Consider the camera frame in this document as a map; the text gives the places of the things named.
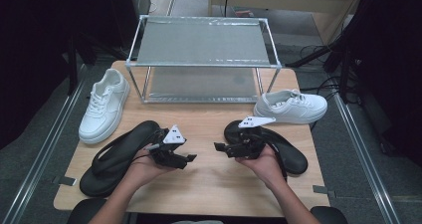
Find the black tripod stand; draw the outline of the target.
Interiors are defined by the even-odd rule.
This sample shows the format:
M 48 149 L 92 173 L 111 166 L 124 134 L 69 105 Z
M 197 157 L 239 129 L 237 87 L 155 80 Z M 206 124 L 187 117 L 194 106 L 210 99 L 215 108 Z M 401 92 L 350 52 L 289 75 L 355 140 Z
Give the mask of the black tripod stand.
M 299 68 L 313 60 L 319 59 L 324 55 L 328 55 L 326 60 L 323 62 L 323 69 L 327 73 L 333 73 L 337 68 L 340 68 L 339 83 L 336 85 L 338 94 L 345 104 L 350 104 L 350 100 L 347 97 L 347 94 L 349 93 L 347 83 L 352 58 L 351 53 L 346 46 L 346 39 L 342 35 L 339 35 L 333 42 L 329 43 L 328 45 L 319 46 L 311 54 L 295 62 L 286 64 L 286 67 Z

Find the white sneaker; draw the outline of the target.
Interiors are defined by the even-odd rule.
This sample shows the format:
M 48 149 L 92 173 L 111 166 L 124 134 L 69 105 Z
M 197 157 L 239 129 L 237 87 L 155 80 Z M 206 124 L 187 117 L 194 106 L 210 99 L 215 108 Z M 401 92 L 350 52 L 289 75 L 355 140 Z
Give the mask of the white sneaker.
M 116 69 L 107 69 L 102 79 L 93 84 L 90 101 L 79 127 L 79 137 L 83 143 L 99 143 L 116 130 L 129 91 L 128 81 Z
M 273 117 L 276 122 L 308 124 L 321 119 L 327 101 L 319 95 L 302 94 L 298 90 L 264 93 L 254 106 L 254 116 Z

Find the metal shoe rack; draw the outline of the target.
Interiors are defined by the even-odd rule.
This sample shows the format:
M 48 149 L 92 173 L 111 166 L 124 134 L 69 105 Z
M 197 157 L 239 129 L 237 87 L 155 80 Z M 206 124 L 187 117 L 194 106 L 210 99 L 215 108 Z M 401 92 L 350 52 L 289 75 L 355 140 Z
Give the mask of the metal shoe rack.
M 266 18 L 139 17 L 125 61 L 142 103 L 251 104 L 282 69 Z

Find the grey tape piece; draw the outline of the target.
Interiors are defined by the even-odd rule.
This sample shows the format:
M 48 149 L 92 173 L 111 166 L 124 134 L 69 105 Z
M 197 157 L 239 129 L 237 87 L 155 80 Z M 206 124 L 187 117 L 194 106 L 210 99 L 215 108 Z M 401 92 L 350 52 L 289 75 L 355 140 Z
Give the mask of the grey tape piece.
M 326 194 L 329 198 L 335 198 L 336 197 L 335 191 L 330 190 L 325 186 L 314 185 L 313 186 L 313 192 L 319 193 L 319 194 Z
M 77 183 L 77 179 L 67 176 L 55 176 L 52 182 L 58 185 L 74 186 Z

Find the person's right hand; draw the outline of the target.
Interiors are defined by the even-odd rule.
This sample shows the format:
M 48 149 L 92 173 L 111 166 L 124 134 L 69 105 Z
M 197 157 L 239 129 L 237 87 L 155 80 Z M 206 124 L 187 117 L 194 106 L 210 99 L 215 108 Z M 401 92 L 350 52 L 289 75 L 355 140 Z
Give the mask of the person's right hand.
M 235 160 L 250 168 L 270 190 L 282 190 L 287 186 L 275 153 L 267 145 L 256 159 L 236 157 Z

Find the black slipper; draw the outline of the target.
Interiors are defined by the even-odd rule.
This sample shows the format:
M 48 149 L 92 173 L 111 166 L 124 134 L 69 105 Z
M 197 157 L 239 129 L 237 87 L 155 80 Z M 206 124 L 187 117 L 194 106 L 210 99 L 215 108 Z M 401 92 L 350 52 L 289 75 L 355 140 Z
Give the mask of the black slipper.
M 262 137 L 264 141 L 271 143 L 277 151 L 274 151 L 277 162 L 281 167 L 282 174 L 299 175 L 308 169 L 308 160 L 306 157 L 289 141 L 277 132 L 261 127 Z M 224 129 L 224 137 L 229 145 L 233 147 L 238 140 L 238 129 L 234 126 L 234 122 L 230 122 Z
M 91 167 L 81 178 L 81 191 L 90 197 L 111 195 L 137 152 L 150 143 L 162 141 L 167 133 L 167 128 L 147 120 L 108 143 L 95 155 Z

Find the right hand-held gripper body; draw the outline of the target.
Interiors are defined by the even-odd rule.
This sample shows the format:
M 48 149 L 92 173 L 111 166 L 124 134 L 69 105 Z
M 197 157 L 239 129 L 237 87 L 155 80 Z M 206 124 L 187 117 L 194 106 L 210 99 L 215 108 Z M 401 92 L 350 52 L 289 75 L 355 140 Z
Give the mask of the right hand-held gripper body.
M 261 131 L 262 125 L 275 120 L 274 117 L 260 116 L 247 116 L 242 120 L 234 120 L 234 126 L 238 129 L 238 140 L 232 147 L 232 156 L 257 159 L 266 145 L 277 151 L 271 143 L 264 141 Z

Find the dark curtain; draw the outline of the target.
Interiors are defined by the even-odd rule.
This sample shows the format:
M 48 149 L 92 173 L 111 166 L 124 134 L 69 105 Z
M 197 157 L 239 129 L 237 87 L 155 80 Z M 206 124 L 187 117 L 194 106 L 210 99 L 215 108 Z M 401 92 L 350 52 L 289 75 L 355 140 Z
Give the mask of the dark curtain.
M 342 39 L 381 147 L 422 167 L 422 0 L 360 0 Z
M 69 77 L 73 34 L 121 46 L 134 23 L 131 0 L 0 0 L 0 149 Z

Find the person's left hand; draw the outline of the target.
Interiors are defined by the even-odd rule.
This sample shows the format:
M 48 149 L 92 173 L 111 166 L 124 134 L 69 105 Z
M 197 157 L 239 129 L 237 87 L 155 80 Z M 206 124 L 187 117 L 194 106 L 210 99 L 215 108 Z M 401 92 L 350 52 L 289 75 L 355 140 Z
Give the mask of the person's left hand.
M 138 189 L 170 171 L 174 171 L 174 168 L 157 164 L 151 157 L 150 152 L 143 148 L 136 154 L 124 178 L 131 186 Z

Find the metal floor rail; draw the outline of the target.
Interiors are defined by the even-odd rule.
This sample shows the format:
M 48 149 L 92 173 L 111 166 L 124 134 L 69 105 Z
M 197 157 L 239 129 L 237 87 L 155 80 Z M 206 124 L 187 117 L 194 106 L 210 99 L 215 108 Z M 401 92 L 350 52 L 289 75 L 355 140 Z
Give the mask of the metal floor rail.
M 0 150 L 0 224 L 18 224 L 68 122 L 89 69 L 77 70 L 76 82 L 59 85 L 24 132 Z
M 385 224 L 402 224 L 348 105 L 339 95 L 335 95 L 334 100 Z

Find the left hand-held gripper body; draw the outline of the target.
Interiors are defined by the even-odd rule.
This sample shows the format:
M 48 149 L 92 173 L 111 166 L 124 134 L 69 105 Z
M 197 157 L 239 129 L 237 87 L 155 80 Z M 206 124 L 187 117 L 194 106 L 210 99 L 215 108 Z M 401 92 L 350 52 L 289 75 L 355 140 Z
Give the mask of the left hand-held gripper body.
M 152 145 L 147 149 L 153 160 L 162 166 L 175 167 L 177 161 L 186 161 L 185 156 L 176 154 L 174 150 L 184 144 L 186 138 L 175 124 L 172 128 L 159 128 L 151 135 Z

